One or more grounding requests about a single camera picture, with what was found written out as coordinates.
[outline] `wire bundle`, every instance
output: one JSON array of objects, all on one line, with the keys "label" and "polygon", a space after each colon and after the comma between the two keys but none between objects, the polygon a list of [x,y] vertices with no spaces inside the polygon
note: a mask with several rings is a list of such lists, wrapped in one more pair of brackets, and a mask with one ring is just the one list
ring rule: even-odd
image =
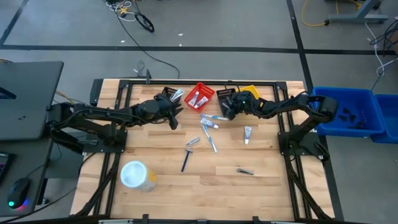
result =
[{"label": "wire bundle", "polygon": [[395,20],[384,32],[383,35],[380,35],[379,37],[374,37],[372,41],[370,41],[370,45],[376,45],[380,42],[383,41],[383,51],[388,51],[391,49],[392,46],[394,46],[396,43],[398,43],[398,40],[396,41],[391,41],[392,36],[394,33],[397,32],[398,34],[398,20]]},{"label": "wire bundle", "polygon": [[137,19],[128,20],[128,19],[125,19],[123,16],[123,15],[127,15],[127,14],[133,14],[133,15],[135,14],[134,12],[128,12],[128,9],[133,5],[131,3],[131,1],[124,0],[121,2],[115,1],[112,3],[110,3],[109,1],[106,1],[105,4],[106,4],[106,6],[109,7],[110,11],[115,11],[115,12],[120,13],[120,16],[118,16],[119,19],[126,21],[126,22],[135,22],[137,20]]},{"label": "wire bundle", "polygon": [[387,65],[390,65],[390,64],[392,64],[393,62],[395,62],[396,60],[398,60],[398,58],[395,58],[395,59],[393,59],[393,60],[391,60],[391,61],[389,61],[389,62],[387,62],[387,63],[383,63],[383,62],[381,61],[379,55],[377,54],[377,48],[378,48],[377,43],[379,43],[381,40],[384,39],[383,48],[384,48],[384,50],[386,49],[386,40],[387,40],[387,38],[386,38],[387,35],[386,35],[386,34],[390,34],[390,33],[391,33],[391,32],[388,32],[388,31],[390,30],[390,28],[391,28],[392,26],[394,26],[394,24],[395,24],[395,31],[396,31],[396,29],[397,29],[397,24],[398,24],[397,21],[398,21],[398,20],[395,20],[395,21],[387,28],[387,30],[385,31],[384,35],[381,35],[380,37],[376,37],[376,36],[373,34],[372,30],[369,28],[368,23],[365,22],[366,28],[368,28],[369,32],[370,32],[370,33],[372,34],[372,36],[373,36],[373,40],[369,40],[369,41],[370,41],[370,44],[373,45],[374,54],[376,55],[377,59],[378,59],[379,62],[380,62],[380,65],[381,65],[380,67],[378,67],[378,68],[376,69],[376,74],[377,74],[379,77],[378,77],[377,80],[374,82],[373,87],[371,88],[371,91],[373,91],[374,87],[376,86],[376,84],[378,83],[378,81],[380,80],[380,78],[383,77],[384,74],[386,73],[386,69],[385,69],[384,67],[387,66]]}]

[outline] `wooden table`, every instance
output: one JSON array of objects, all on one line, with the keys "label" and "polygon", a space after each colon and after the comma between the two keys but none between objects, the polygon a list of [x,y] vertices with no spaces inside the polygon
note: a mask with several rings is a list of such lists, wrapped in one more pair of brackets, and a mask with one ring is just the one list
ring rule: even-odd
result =
[{"label": "wooden table", "polygon": [[[99,96],[99,107],[114,106],[118,79],[105,79]],[[168,85],[186,91],[193,86]],[[304,90],[302,82],[287,82],[289,95]],[[130,105],[153,99],[164,85],[134,85]],[[214,90],[224,86],[211,86]],[[275,100],[272,88],[257,86],[261,97]],[[284,158],[279,152],[278,120],[258,119],[239,114],[233,121],[215,121],[219,129],[210,129],[219,151],[213,154],[199,123],[196,111],[182,102],[184,110],[177,116],[179,126],[172,131],[168,123],[147,124],[128,129],[126,150],[121,156],[114,192],[111,218],[141,218],[149,214],[155,219],[206,219],[206,220],[293,220],[292,205]],[[222,115],[214,96],[205,114]],[[302,111],[294,111],[294,122],[307,118]],[[252,127],[250,143],[245,145],[244,126]],[[185,172],[181,167],[185,158],[185,143],[199,136],[201,141],[193,147]],[[96,154],[83,166],[70,213],[76,213],[89,200],[98,186],[103,154]],[[129,161],[139,160],[155,171],[158,183],[152,192],[140,192],[125,187],[120,181],[120,170]],[[307,189],[326,214],[333,217],[325,172],[319,160],[302,157]],[[254,170],[254,176],[237,173],[242,167]],[[298,203],[304,217],[300,192]],[[104,212],[108,190],[105,191],[101,212]]]}]

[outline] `white tube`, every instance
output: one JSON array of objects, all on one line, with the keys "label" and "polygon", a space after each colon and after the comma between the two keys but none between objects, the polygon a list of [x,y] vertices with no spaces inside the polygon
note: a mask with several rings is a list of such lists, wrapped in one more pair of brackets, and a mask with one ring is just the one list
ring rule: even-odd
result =
[{"label": "white tube", "polygon": [[209,101],[209,99],[207,98],[207,97],[203,97],[194,107],[195,108],[199,108],[199,107],[201,107],[202,105],[204,105],[207,101]]},{"label": "white tube", "polygon": [[178,98],[180,98],[184,94],[183,90],[177,90],[171,97],[171,102],[175,102]]},{"label": "white tube", "polygon": [[194,96],[192,97],[192,99],[188,102],[189,105],[193,106],[195,105],[195,103],[197,102],[199,96],[199,91],[197,91]]},{"label": "white tube", "polygon": [[249,144],[249,139],[251,135],[251,127],[245,126],[244,127],[244,143]]},{"label": "white tube", "polygon": [[204,125],[207,125],[207,126],[209,126],[209,127],[211,127],[211,128],[215,128],[215,129],[218,128],[218,125],[217,125],[217,124],[215,124],[215,123],[213,123],[213,122],[207,120],[206,118],[202,118],[202,119],[200,120],[200,123],[201,123],[201,124],[204,124]]}]

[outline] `cable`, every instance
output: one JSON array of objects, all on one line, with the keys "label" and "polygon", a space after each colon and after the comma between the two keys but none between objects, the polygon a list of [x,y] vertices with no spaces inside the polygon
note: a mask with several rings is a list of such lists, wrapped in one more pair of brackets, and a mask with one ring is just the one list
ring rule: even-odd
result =
[{"label": "cable", "polygon": [[83,162],[81,163],[81,165],[80,165],[80,167],[79,167],[79,174],[80,174],[80,171],[81,171],[81,168],[83,168],[83,165],[85,164],[85,162],[89,159],[89,158],[91,158],[92,156],[94,156],[96,154],[96,152],[93,152],[91,155],[89,155],[85,160],[83,160]]},{"label": "cable", "polygon": [[150,54],[148,54],[148,53],[138,44],[138,42],[131,36],[131,34],[129,33],[129,31],[127,31],[126,27],[125,27],[125,26],[123,25],[123,23],[122,23],[122,20],[119,19],[119,16],[118,16],[118,14],[117,14],[117,12],[116,12],[116,9],[115,9],[115,8],[113,8],[113,9],[114,9],[114,13],[115,13],[116,17],[118,18],[119,23],[122,25],[122,28],[124,29],[124,31],[126,31],[126,34],[131,38],[131,40],[134,41],[134,43],[136,43],[136,45],[138,46],[138,48],[140,48],[140,50],[142,50],[142,52],[144,52],[146,55],[148,55],[148,57],[154,59],[155,61],[164,63],[164,64],[166,64],[166,65],[168,65],[168,66],[170,66],[170,67],[176,69],[176,71],[177,71],[177,79],[180,79],[180,70],[179,70],[175,65],[172,65],[171,63],[167,63],[167,62],[165,62],[165,61],[159,60],[159,59],[157,59],[157,58],[151,56]]},{"label": "cable", "polygon": [[[359,10],[359,9],[361,8],[361,6],[362,6],[361,3],[358,3],[358,2],[356,2],[356,1],[354,1],[354,0],[349,0],[349,1],[355,3],[356,9],[357,9],[357,10]],[[305,14],[305,8],[306,8],[306,6],[307,6],[307,3],[308,3],[308,0],[305,0],[304,5],[303,5],[303,8],[302,8],[302,10],[301,10],[301,18],[302,18],[302,20],[303,20],[304,25],[309,26],[309,27],[321,27],[321,26],[327,26],[327,25],[329,25],[329,23],[333,22],[333,21],[328,20],[328,19],[325,20],[325,21],[322,22],[322,23],[319,23],[319,24],[309,24],[309,23],[305,22],[304,14]],[[339,10],[338,10],[338,0],[336,0],[336,14],[337,14],[337,15],[339,14]]]},{"label": "cable", "polygon": [[136,0],[133,0],[133,1],[134,1],[135,5],[136,5],[136,8],[137,8],[138,13],[140,14],[141,11],[140,11],[139,8],[138,8],[138,3],[137,3],[137,1],[136,1]]},{"label": "cable", "polygon": [[51,162],[57,162],[57,161],[59,161],[62,158],[62,152],[61,152],[61,149],[60,149],[60,145],[58,145],[58,143],[56,143],[56,144],[57,144],[58,152],[60,153],[60,156],[58,157],[58,159],[56,159],[54,161],[51,161]]},{"label": "cable", "polygon": [[55,91],[55,94],[57,94],[57,95],[59,95],[59,96],[62,96],[62,97],[64,97],[64,98],[66,98],[67,100],[69,100],[69,102],[70,102],[71,104],[75,104],[75,102],[73,102],[71,98],[69,98],[67,95],[63,94],[61,91],[58,91],[58,90],[57,90],[57,91]]},{"label": "cable", "polygon": [[[301,10],[301,20],[303,20],[304,25],[309,26],[309,27],[320,27],[320,26],[327,26],[329,24],[329,22],[331,22],[331,21],[328,21],[328,20],[326,20],[325,22],[319,23],[319,24],[309,24],[309,23],[305,22],[304,14],[305,14],[305,8],[307,6],[307,3],[308,3],[308,0],[305,0],[305,3],[304,3],[303,8]],[[337,13],[338,13],[337,0],[336,0],[336,10],[337,10]]]},{"label": "cable", "polygon": [[[131,1],[123,1],[121,3],[113,3],[113,4],[110,4],[110,3],[108,3],[106,1],[105,4],[106,4],[106,6],[109,7],[110,11],[113,11],[113,8],[116,8],[116,12],[121,12],[120,13],[121,15],[123,15],[123,14],[125,14],[125,15],[133,14],[134,15],[135,14],[134,12],[128,12],[127,11],[132,6]],[[125,19],[125,18],[123,18],[121,16],[118,16],[118,17],[119,17],[119,19],[121,19],[123,21],[126,21],[126,22],[136,22],[137,21],[137,19],[128,20],[128,19]]]},{"label": "cable", "polygon": [[73,189],[71,189],[69,192],[67,192],[66,194],[62,195],[60,198],[56,199],[55,201],[46,204],[46,206],[44,206],[44,207],[42,207],[42,208],[39,208],[39,209],[37,209],[37,210],[34,210],[33,212],[29,212],[28,214],[25,214],[25,215],[21,215],[21,216],[12,218],[12,219],[8,219],[8,220],[3,221],[3,222],[0,222],[0,223],[9,223],[9,222],[13,222],[13,221],[15,221],[15,220],[18,220],[18,219],[21,219],[21,218],[25,218],[25,217],[27,217],[27,216],[29,216],[29,215],[35,214],[36,212],[39,212],[39,211],[41,211],[41,210],[47,208],[48,206],[51,206],[51,205],[57,203],[59,200],[61,200],[61,199],[63,199],[64,197],[66,197],[68,194],[72,193],[74,190],[76,190],[76,187],[73,188]]},{"label": "cable", "polygon": [[45,166],[45,165],[46,165],[46,163],[43,164],[43,165],[40,165],[40,166],[36,167],[36,168],[33,169],[32,171],[30,171],[30,172],[26,175],[26,177],[28,177],[28,176],[31,175],[33,172],[35,172],[36,170],[38,170],[39,168],[41,168],[41,167],[43,167],[43,166]]},{"label": "cable", "polygon": [[76,101],[76,102],[83,103],[84,105],[89,106],[89,104],[87,104],[87,103],[85,103],[85,102],[83,102],[83,101],[70,98],[69,96],[63,94],[61,91],[58,91],[58,90],[57,90],[57,91],[55,92],[55,94],[64,97],[65,99],[67,99],[67,100],[68,100],[70,103],[72,103],[72,104],[75,104],[74,101]]},{"label": "cable", "polygon": [[383,50],[384,50],[384,52],[386,52],[392,46],[394,46],[396,43],[398,43],[398,40],[396,40],[395,42],[391,41],[392,36],[396,32],[398,32],[398,20],[395,20],[392,24],[390,24],[383,35],[380,35],[379,37],[375,37],[372,41],[369,42],[369,44],[375,45],[383,40]]},{"label": "cable", "polygon": [[368,28],[368,31],[369,31],[369,32],[371,33],[371,35],[373,36],[373,40],[375,40],[375,42],[374,42],[374,44],[373,44],[374,54],[376,55],[377,59],[379,60],[379,63],[381,64],[381,66],[378,67],[378,68],[376,69],[376,74],[377,74],[379,77],[378,77],[377,80],[374,82],[374,84],[373,84],[373,86],[372,86],[372,88],[371,88],[371,91],[373,91],[374,87],[375,87],[376,84],[379,82],[379,80],[381,79],[381,77],[383,77],[384,74],[386,73],[386,70],[385,70],[384,67],[385,67],[386,65],[392,64],[393,62],[395,62],[396,60],[398,60],[398,58],[395,58],[394,60],[391,60],[391,61],[389,61],[389,62],[387,62],[387,63],[384,64],[384,63],[381,61],[379,55],[377,54],[377,43],[380,42],[380,41],[377,41],[376,36],[373,34],[372,30],[369,28],[367,22],[365,22],[365,26],[366,26],[366,28]]},{"label": "cable", "polygon": [[6,59],[1,59],[0,58],[0,63],[13,63],[12,61],[8,61]]}]

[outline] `yellow part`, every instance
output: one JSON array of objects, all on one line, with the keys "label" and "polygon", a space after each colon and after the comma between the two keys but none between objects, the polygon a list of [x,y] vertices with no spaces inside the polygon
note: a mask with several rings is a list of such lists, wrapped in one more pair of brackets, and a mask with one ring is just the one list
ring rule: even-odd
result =
[{"label": "yellow part", "polygon": [[120,14],[125,14],[127,11],[129,10],[129,8],[122,8],[122,10],[120,11]]},{"label": "yellow part", "polygon": [[148,168],[148,180],[150,180],[151,182],[157,182],[157,176],[155,174],[155,172],[153,170],[151,170],[150,168]]},{"label": "yellow part", "polygon": [[256,100],[260,98],[260,93],[257,91],[256,87],[254,85],[249,85],[246,87],[241,88],[241,91],[250,91]]}]

